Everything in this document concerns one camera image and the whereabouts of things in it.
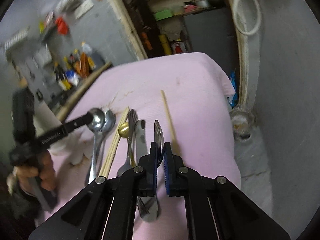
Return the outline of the person left hand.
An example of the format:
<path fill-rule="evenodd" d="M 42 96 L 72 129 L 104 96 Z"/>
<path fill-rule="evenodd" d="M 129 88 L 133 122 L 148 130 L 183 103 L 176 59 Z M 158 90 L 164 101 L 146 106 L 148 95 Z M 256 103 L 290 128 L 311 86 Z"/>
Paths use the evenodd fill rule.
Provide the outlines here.
<path fill-rule="evenodd" d="M 48 151 L 40 155 L 41 167 L 40 171 L 36 167 L 32 166 L 15 166 L 16 176 L 20 185 L 20 188 L 28 194 L 34 195 L 33 187 L 29 182 L 29 178 L 39 177 L 41 179 L 41 187 L 47 191 L 53 191 L 56 189 L 56 175 L 53 167 L 53 161 Z"/>

